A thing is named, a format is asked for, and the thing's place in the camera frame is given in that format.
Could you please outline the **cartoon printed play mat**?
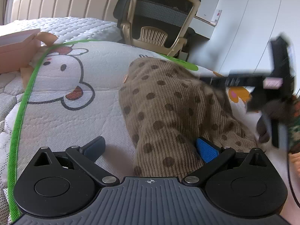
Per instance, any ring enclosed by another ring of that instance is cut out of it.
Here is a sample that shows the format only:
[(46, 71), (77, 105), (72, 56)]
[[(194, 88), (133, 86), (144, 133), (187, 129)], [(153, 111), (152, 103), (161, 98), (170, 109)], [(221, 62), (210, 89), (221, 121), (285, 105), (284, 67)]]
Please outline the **cartoon printed play mat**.
[[(128, 78), (130, 63), (144, 57), (174, 62), (197, 79), (222, 77), (113, 42), (64, 43), (49, 48), (41, 57), (21, 101), (11, 140), (8, 195), (13, 224), (287, 224), (281, 214), (244, 218), (225, 213), (213, 206), (200, 188), (184, 185), (183, 178), (134, 174), (135, 146), (119, 104), (119, 90)], [(224, 90), (229, 102), (241, 99), (245, 105), (253, 91), (252, 87), (212, 88)], [(299, 147), (295, 140), (299, 104), (293, 95), (288, 113), (285, 107), (274, 101), (264, 110), (288, 124), (292, 147), (284, 150), (291, 153)], [(19, 210), (15, 184), (41, 147), (65, 151), (98, 136), (105, 139), (106, 148), (95, 163), (116, 176), (118, 185), (102, 188), (87, 207), (69, 216), (34, 217)]]

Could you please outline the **pink cardboard box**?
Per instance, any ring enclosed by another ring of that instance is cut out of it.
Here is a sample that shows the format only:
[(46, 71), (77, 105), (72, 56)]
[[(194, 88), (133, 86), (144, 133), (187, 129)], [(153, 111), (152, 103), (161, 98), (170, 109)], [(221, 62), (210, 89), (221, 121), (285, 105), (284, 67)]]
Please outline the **pink cardboard box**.
[(39, 29), (20, 31), (1, 36), (0, 73), (18, 71), (26, 67), (41, 44), (52, 46), (58, 37)]

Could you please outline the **beige mesh office chair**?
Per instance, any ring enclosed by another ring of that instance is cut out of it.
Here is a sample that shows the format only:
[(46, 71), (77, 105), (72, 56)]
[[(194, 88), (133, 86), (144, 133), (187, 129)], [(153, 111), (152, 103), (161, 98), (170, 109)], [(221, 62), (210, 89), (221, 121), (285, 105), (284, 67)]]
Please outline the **beige mesh office chair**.
[(127, 45), (174, 57), (199, 6), (200, 0), (118, 0), (113, 15)]

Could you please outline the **white quilted mattress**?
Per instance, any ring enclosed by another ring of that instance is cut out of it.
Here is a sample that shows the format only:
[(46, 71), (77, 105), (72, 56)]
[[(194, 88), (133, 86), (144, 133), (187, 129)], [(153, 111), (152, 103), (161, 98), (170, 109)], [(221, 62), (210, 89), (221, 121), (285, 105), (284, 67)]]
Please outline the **white quilted mattress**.
[(31, 29), (57, 36), (57, 43), (80, 40), (119, 42), (122, 39), (116, 22), (76, 17), (15, 20), (1, 26), (1, 36)]

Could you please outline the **brown corduroy dotted garment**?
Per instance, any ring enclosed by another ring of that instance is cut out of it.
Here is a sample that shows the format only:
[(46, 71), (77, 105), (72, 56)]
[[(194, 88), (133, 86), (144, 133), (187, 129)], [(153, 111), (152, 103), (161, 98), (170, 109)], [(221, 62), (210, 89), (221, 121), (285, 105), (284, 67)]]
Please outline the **brown corduroy dotted garment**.
[(153, 57), (130, 63), (119, 104), (135, 146), (134, 174), (184, 178), (204, 165), (195, 142), (249, 152), (255, 136), (232, 114), (224, 90), (184, 67)]

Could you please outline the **white box on desk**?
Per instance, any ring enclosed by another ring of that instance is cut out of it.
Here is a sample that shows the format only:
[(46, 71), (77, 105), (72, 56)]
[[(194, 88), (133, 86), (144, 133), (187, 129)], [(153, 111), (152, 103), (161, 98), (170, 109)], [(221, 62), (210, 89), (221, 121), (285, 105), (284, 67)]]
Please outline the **white box on desk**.
[(215, 14), (219, 0), (199, 0), (200, 5), (196, 13), (196, 18), (202, 19), (213, 26), (216, 25), (213, 16)]

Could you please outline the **beige padded headboard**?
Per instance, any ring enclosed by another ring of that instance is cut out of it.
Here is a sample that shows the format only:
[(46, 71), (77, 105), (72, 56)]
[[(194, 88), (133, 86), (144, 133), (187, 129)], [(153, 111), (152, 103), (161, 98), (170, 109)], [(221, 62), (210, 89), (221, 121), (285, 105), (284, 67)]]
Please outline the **beige padded headboard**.
[(96, 18), (116, 22), (118, 0), (14, 0), (11, 21), (38, 18)]

